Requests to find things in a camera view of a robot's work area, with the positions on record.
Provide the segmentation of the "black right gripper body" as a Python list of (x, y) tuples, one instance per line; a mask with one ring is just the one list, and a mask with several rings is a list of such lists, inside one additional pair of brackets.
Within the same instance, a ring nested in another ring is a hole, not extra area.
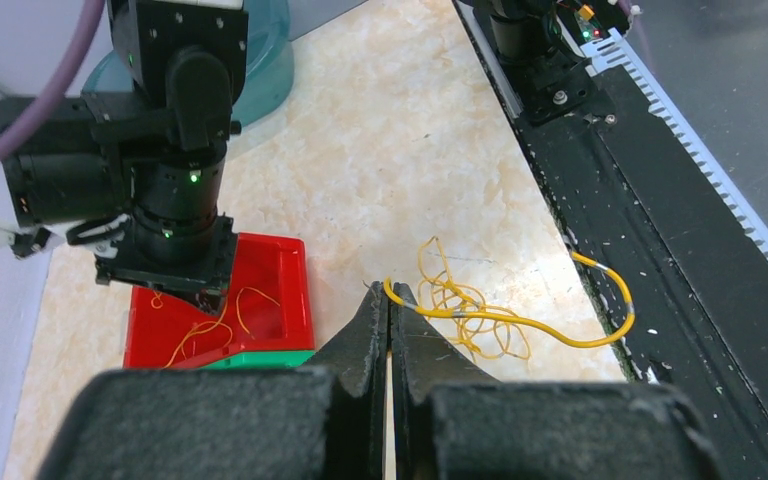
[(204, 234), (184, 236), (150, 232), (131, 220), (111, 244), (116, 254), (95, 256), (95, 282), (148, 288), (203, 313), (218, 313), (226, 304), (236, 254), (232, 226), (231, 218), (219, 216)]

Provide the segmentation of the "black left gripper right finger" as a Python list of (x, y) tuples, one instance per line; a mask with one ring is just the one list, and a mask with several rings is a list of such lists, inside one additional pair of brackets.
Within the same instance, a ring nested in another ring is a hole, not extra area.
[(400, 479), (718, 479), (716, 449), (678, 390), (503, 382), (414, 310), (390, 302)]

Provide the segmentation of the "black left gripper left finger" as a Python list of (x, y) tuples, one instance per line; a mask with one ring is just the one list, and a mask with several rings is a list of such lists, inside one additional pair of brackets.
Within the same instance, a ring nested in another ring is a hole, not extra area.
[(110, 370), (66, 414), (41, 479), (381, 479), (388, 300), (296, 368)]

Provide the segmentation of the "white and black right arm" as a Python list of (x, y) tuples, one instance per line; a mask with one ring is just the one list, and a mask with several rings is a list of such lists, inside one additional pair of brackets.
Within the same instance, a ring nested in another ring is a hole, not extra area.
[(86, 90), (2, 163), (17, 258), (55, 238), (90, 250), (98, 284), (145, 287), (216, 315), (236, 238), (217, 207), (232, 108), (245, 84), (241, 1), (110, 1), (126, 91)]

